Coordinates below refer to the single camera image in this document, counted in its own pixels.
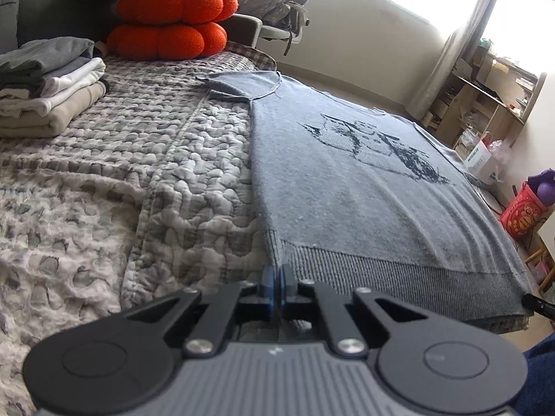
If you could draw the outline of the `white wooden side cabinet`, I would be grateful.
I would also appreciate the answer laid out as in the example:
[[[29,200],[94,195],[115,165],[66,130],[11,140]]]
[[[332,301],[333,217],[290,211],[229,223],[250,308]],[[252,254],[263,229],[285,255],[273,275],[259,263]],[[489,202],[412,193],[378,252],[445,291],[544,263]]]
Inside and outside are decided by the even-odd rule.
[[[554,283],[554,225],[544,223],[538,230],[540,248],[530,255],[525,264],[538,286],[540,294],[544,294]]]

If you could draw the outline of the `right beige curtain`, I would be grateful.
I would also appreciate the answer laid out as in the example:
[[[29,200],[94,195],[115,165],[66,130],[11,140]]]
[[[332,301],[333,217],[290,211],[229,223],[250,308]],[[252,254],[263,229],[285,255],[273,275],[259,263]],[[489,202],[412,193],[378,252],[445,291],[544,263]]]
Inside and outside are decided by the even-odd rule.
[[[404,105],[408,115],[422,121],[442,86],[449,77],[456,61],[466,59],[475,52],[481,35],[497,0],[476,0],[469,18],[462,26],[450,34],[428,76],[418,84],[408,102]]]

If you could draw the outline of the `grey backpack on chair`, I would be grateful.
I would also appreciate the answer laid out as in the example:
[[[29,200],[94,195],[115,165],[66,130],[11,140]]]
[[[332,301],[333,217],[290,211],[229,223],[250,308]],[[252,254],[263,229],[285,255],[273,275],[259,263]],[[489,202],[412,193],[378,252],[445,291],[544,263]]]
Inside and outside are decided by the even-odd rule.
[[[309,24],[308,12],[296,0],[240,0],[238,12],[293,33]]]

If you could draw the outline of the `red patterned basket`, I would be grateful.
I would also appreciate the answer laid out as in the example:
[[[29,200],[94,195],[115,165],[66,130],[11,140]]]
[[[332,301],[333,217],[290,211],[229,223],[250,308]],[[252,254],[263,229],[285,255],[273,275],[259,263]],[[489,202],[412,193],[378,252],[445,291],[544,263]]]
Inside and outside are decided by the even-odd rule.
[[[510,237],[519,241],[546,212],[547,207],[530,185],[524,182],[514,200],[501,214],[501,224]]]

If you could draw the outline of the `person's blue jeans leg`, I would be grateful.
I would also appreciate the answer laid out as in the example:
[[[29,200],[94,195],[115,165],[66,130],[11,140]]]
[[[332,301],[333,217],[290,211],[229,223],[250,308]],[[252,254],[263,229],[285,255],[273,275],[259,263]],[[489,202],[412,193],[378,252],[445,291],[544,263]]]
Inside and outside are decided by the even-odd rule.
[[[555,414],[555,334],[524,353],[528,377],[514,409],[522,416]]]

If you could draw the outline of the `wooden desk shelf unit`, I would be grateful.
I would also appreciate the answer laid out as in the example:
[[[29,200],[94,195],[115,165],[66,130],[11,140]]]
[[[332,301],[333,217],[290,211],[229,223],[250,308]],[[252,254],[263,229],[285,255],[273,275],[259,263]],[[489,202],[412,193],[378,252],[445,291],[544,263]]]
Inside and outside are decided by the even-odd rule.
[[[491,52],[481,40],[471,57],[459,58],[421,124],[436,139],[469,156],[481,138],[486,143],[522,131],[547,78]]]

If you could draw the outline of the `grey white quilted bedspread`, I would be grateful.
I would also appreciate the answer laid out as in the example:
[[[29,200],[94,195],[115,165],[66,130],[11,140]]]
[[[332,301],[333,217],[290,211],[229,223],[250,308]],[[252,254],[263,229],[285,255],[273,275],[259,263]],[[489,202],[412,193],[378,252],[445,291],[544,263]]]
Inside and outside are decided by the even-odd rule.
[[[106,61],[108,93],[51,139],[1,143],[1,411],[29,415],[26,354],[58,331],[189,286],[255,281],[251,118],[205,78],[259,70],[224,52]]]

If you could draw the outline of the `grey checkered blanket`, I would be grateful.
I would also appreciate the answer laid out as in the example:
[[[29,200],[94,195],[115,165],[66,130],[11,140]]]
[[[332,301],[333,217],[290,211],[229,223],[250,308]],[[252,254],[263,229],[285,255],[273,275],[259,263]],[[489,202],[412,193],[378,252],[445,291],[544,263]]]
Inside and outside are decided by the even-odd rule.
[[[269,54],[240,42],[228,41],[226,51],[247,57],[259,70],[277,71],[278,64]]]

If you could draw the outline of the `orange pumpkin cushion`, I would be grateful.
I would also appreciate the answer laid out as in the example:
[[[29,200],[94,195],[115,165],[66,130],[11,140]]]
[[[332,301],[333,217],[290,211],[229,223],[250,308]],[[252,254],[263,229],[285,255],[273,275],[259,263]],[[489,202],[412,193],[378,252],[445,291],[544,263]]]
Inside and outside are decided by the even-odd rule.
[[[107,37],[107,50],[135,61],[211,57],[225,49],[221,23],[238,9],[238,0],[119,0],[121,24]]]

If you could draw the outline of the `grey knitted cat sweater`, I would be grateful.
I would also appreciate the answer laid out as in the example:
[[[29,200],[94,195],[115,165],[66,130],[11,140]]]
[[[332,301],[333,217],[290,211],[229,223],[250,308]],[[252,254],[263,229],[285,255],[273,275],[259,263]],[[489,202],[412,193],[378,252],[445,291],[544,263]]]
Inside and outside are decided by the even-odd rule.
[[[341,294],[365,286],[477,327],[526,328],[525,266],[457,155],[399,115],[275,71],[222,72],[243,102],[269,262]]]

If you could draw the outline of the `white office chair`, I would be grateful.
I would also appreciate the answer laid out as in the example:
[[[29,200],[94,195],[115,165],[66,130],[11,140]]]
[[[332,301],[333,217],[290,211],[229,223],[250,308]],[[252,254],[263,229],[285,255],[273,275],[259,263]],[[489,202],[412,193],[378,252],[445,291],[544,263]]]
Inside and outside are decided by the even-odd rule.
[[[303,30],[310,19],[306,4],[309,0],[238,0],[239,10],[221,25],[230,41],[252,48],[259,40],[281,41],[283,54],[302,41]]]

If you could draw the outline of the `white blue cardboard box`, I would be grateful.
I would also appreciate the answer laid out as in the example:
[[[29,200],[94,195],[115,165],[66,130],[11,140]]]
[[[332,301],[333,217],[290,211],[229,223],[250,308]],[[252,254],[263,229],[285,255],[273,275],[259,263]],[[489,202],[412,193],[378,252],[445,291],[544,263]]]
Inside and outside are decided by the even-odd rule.
[[[467,172],[485,185],[497,182],[504,168],[504,164],[491,153],[483,141],[479,141],[472,149],[464,164]]]

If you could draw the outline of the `stack of folded clothes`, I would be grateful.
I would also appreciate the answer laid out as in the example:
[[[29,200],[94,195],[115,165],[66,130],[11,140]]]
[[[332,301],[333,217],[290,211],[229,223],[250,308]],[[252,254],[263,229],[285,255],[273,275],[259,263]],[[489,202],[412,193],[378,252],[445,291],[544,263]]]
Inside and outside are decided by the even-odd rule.
[[[1,54],[1,137],[52,138],[109,90],[87,38],[28,41]]]

